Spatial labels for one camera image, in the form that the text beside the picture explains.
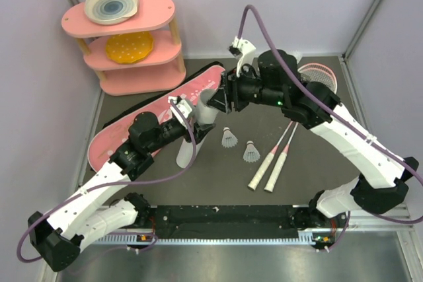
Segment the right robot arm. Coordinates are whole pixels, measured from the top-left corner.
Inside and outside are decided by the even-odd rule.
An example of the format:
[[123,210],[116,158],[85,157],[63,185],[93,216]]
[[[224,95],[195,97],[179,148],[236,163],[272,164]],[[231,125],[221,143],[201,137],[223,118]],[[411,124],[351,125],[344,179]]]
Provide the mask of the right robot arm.
[[219,88],[207,105],[230,113],[250,103],[279,107],[282,114],[330,143],[360,175],[333,190],[323,190],[309,203],[309,220],[326,225],[333,217],[363,209],[382,215],[402,203],[410,173],[401,158],[371,139],[340,98],[325,83],[301,75],[297,58],[284,50],[259,55],[258,66],[238,65],[221,74]]

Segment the white shuttlecock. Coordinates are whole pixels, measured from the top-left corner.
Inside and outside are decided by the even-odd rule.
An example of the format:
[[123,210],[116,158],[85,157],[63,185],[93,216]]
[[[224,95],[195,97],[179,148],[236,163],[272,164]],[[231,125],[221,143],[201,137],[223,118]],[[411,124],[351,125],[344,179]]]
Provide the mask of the white shuttlecock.
[[246,149],[243,154],[243,160],[247,163],[254,163],[260,159],[260,153],[254,146],[253,141],[247,141]]
[[229,127],[223,128],[223,136],[221,139],[222,147],[228,149],[234,147],[238,143],[237,137],[232,133]]

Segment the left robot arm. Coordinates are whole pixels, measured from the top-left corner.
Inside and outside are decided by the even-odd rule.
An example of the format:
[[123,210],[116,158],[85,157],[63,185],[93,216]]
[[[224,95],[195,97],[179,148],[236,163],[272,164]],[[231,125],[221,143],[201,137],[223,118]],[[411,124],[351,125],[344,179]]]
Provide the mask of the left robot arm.
[[99,208],[126,186],[142,183],[138,178],[153,164],[153,153],[183,138],[188,148],[181,171],[192,166],[201,142],[215,127],[215,115],[180,106],[171,107],[171,112],[172,117],[163,123],[152,112],[138,114],[127,140],[84,186],[61,205],[30,216],[30,243],[52,271],[66,269],[87,246],[116,229],[148,223],[150,212],[140,194],[130,193],[107,210]]

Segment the white shuttlecock tube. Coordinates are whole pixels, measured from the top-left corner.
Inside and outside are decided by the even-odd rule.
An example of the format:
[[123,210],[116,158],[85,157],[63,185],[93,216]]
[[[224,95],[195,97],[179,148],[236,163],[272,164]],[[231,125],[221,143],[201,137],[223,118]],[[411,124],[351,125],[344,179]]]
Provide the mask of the white shuttlecock tube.
[[[199,125],[212,124],[215,122],[218,110],[207,105],[207,101],[214,95],[215,90],[205,89],[200,93],[199,100],[195,107],[194,123]],[[192,158],[192,143],[182,140],[176,164],[181,168],[186,168]]]

